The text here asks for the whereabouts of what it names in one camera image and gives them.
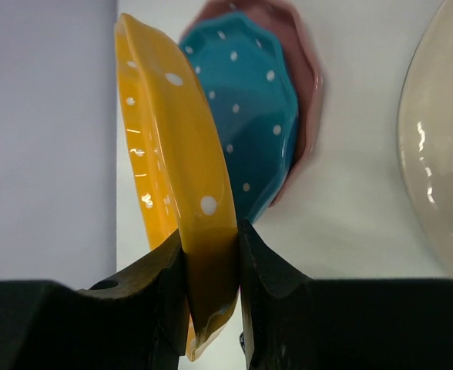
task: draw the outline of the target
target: yellow bowl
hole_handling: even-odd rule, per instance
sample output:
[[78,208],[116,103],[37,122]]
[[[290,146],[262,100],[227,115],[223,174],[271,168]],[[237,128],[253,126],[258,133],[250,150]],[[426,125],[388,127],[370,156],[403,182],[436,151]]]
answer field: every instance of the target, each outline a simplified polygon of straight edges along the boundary
[[116,70],[127,145],[152,247],[178,227],[196,358],[235,308],[237,222],[213,116],[172,39],[122,14]]

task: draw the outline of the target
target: white dot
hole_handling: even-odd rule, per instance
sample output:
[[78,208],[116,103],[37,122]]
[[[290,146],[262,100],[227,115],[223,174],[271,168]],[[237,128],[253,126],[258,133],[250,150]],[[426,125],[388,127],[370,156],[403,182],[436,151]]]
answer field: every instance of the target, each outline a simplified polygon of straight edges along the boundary
[[216,200],[209,195],[201,199],[201,209],[203,210],[204,214],[207,214],[208,216],[211,216],[216,212],[217,206],[218,204],[216,203]]
[[274,71],[273,70],[270,70],[267,74],[266,74],[266,79],[268,81],[273,81],[274,80]]
[[175,86],[183,85],[183,80],[175,73],[165,73],[165,77],[172,85]]

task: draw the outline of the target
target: black object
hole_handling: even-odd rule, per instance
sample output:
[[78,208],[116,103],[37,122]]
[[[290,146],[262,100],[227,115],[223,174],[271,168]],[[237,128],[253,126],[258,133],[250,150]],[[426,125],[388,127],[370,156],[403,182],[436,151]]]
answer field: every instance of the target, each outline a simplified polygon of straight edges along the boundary
[[88,291],[0,282],[0,370],[177,369],[186,305],[178,231]]
[[311,280],[239,230],[250,369],[453,369],[453,280]]
[[[311,280],[247,221],[239,234],[249,369],[453,370],[452,280]],[[185,281],[176,232],[90,290],[0,282],[0,370],[175,370]]]

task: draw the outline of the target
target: pink bowl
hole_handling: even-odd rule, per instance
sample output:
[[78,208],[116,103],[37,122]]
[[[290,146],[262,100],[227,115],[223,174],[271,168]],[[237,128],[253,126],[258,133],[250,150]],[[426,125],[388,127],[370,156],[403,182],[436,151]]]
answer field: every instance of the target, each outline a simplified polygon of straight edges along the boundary
[[252,21],[272,32],[280,40],[297,92],[299,126],[294,162],[283,186],[271,203],[273,205],[300,172],[302,164],[314,149],[322,109],[323,79],[319,61],[300,14],[292,4],[282,0],[209,0],[187,27],[181,39],[197,23],[236,11],[244,12]]

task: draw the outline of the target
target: dish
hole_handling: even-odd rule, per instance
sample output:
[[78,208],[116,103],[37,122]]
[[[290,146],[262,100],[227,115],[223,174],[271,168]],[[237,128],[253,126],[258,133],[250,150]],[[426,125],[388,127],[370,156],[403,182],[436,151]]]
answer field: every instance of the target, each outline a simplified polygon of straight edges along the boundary
[[[138,194],[146,204],[143,216],[146,223],[159,224],[153,217],[167,214],[169,207],[176,219],[194,353],[226,324],[237,300],[237,220],[227,167],[200,84],[175,42],[127,14],[119,17],[115,38],[122,114]],[[170,232],[171,225],[162,230]]]
[[283,185],[297,95],[279,41],[242,12],[204,21],[180,43],[209,101],[238,219],[254,222]]
[[273,200],[275,204],[304,168],[314,150],[323,103],[323,77],[306,27],[292,4],[282,0],[210,0],[183,33],[187,36],[201,21],[242,11],[260,27],[272,32],[283,47],[285,62],[298,97],[299,125],[290,172]]
[[398,122],[408,193],[436,254],[453,273],[453,0],[417,48]]

